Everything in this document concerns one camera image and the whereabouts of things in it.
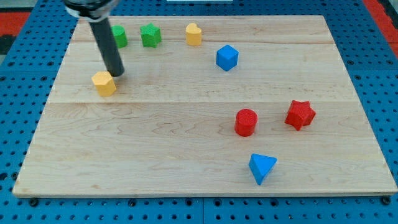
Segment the silver black robot arm end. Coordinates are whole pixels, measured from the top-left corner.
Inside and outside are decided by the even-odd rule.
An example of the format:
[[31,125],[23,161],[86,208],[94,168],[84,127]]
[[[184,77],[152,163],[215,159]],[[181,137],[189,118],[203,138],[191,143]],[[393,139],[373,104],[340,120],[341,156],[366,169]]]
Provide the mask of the silver black robot arm end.
[[120,0],[63,0],[66,11],[73,17],[88,22],[100,22],[107,18]]

